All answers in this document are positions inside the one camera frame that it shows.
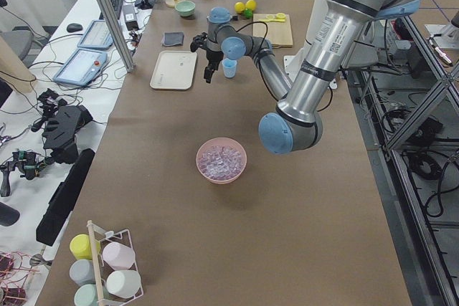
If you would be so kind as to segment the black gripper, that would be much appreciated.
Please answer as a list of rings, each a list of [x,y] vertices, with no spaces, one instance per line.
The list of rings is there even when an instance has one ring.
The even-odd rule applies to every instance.
[[[198,49],[203,49],[206,52],[208,65],[204,68],[204,80],[210,84],[213,74],[219,69],[224,54],[217,44],[208,38],[206,32],[196,35],[191,41],[190,51],[196,52]]]

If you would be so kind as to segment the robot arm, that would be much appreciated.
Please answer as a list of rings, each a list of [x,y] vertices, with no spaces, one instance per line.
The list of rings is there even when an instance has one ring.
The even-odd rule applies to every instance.
[[[275,61],[267,39],[238,32],[226,8],[214,7],[207,17],[208,30],[193,38],[192,52],[203,49],[208,65],[204,79],[225,58],[248,56],[276,99],[275,112],[264,115],[258,126],[264,147],[274,154],[304,150],[321,139],[323,126],[318,104],[351,51],[354,40],[371,21],[393,19],[415,13],[420,0],[326,0],[328,11],[307,51],[295,79]]]

